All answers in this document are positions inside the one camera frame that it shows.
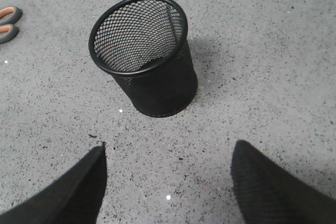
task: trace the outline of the black mesh pencil cup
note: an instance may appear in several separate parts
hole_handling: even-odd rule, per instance
[[[187,107],[197,90],[187,30],[172,0],[124,0],[96,22],[89,50],[137,110],[161,118]]]

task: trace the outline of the speckled gray floor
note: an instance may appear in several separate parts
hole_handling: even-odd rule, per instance
[[[165,119],[137,112],[89,56],[92,26],[118,1],[0,0],[24,11],[0,45],[0,212],[101,141],[98,224],[243,223],[229,174],[240,138],[336,198],[335,0],[176,0],[199,90]]]

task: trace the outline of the mesh pencil holder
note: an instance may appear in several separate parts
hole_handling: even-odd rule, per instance
[[[186,108],[197,90],[187,30],[172,0],[124,0],[98,19],[89,50],[137,110],[162,118]]]

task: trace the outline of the concrete floor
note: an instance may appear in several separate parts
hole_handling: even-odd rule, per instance
[[[0,45],[0,212],[101,141],[98,224],[244,223],[229,173],[240,138],[336,198],[335,0],[176,0],[199,90],[164,119],[140,114],[90,58],[91,28],[118,1],[0,0],[24,11]]]

